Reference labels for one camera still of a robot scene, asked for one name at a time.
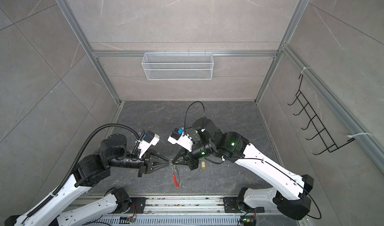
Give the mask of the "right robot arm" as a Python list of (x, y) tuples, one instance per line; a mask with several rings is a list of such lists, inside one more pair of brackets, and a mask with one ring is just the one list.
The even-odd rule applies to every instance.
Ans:
[(190, 128), (175, 128), (168, 142), (181, 146), (173, 164), (195, 170), (204, 157), (214, 156), (246, 168), (271, 185), (262, 190), (242, 188), (236, 199), (242, 211), (277, 210), (293, 220), (301, 220), (310, 212), (309, 193), (314, 179), (285, 169), (237, 132), (222, 132), (210, 119), (202, 117)]

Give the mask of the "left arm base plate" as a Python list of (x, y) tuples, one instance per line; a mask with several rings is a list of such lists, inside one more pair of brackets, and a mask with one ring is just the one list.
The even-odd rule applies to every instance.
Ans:
[(125, 204), (123, 206), (118, 206), (112, 214), (130, 214), (133, 215), (134, 212), (136, 214), (143, 214), (147, 198), (145, 197), (134, 197), (131, 198), (131, 202), (129, 204)]

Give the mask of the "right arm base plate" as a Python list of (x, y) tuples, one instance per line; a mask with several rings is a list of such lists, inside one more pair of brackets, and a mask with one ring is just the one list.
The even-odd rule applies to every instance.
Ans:
[(244, 202), (238, 202), (237, 197), (223, 197), (225, 213), (264, 213), (264, 207), (250, 208)]

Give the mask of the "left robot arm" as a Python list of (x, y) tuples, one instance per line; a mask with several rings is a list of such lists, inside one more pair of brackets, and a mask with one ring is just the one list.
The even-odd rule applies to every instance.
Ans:
[(138, 149), (127, 151), (127, 138), (112, 134), (103, 140), (94, 154), (84, 157), (70, 170), (67, 179), (37, 206), (20, 216), (10, 216), (6, 226), (81, 226), (107, 214), (135, 212), (124, 188), (112, 188), (100, 200), (75, 210), (66, 208), (78, 197), (111, 175), (112, 167), (138, 170), (138, 176), (169, 166), (169, 160), (154, 150), (159, 136), (151, 131), (139, 139)]

